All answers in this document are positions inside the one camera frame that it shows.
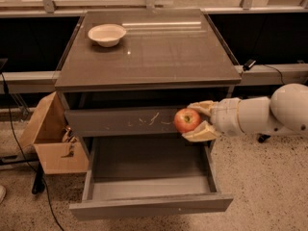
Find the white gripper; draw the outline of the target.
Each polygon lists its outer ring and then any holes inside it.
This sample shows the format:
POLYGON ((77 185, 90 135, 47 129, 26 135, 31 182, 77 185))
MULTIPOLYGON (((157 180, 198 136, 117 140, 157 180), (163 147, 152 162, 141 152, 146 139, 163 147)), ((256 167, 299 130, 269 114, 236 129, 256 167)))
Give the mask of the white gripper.
POLYGON ((202 121, 194 130, 182 137, 191 142, 212 141, 220 136, 238 136, 241 128, 238 120, 239 98, 226 98, 218 103, 212 100, 191 103, 188 108, 205 116, 210 116, 213 125, 202 121))

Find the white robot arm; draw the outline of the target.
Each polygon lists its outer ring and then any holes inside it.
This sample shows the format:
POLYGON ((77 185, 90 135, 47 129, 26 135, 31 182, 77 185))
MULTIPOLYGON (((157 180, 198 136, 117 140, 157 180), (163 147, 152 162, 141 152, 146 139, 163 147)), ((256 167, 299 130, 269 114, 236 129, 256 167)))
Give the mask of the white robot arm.
POLYGON ((308 87, 302 84, 284 85, 271 97, 201 101, 190 104, 189 108, 209 120, 184 133, 187 141, 212 141, 219 136, 245 134, 308 137, 308 87))

